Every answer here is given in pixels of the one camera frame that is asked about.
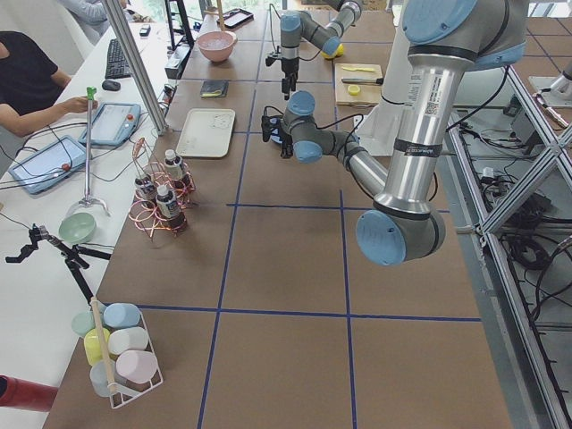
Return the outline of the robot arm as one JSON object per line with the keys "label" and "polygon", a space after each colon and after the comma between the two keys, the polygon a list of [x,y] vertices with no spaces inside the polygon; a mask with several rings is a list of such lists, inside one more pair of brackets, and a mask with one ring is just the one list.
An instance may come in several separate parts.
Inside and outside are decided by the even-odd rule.
{"label": "robot arm", "polygon": [[326,1],[338,14],[327,25],[322,26],[307,11],[286,11],[280,17],[280,45],[265,59],[271,66],[281,64],[284,74],[281,92],[288,100],[296,91],[299,77],[299,46],[302,39],[327,55],[334,55],[341,44],[341,38],[348,28],[354,25],[362,14],[363,2]]}
{"label": "robot arm", "polygon": [[282,65],[285,111],[263,117],[264,139],[277,133],[282,157],[303,164],[334,156],[370,195],[373,207],[356,227],[362,253],[378,265],[399,265],[435,252],[445,238],[441,215],[427,193],[459,83],[467,72],[517,62],[526,45],[525,1],[411,1],[401,28],[408,41],[411,72],[389,165],[379,164],[355,132],[318,126],[314,97],[296,87],[299,45],[307,41],[333,55],[347,28],[362,13],[358,1],[334,3],[326,25],[304,11],[280,19],[281,45],[268,56]]}

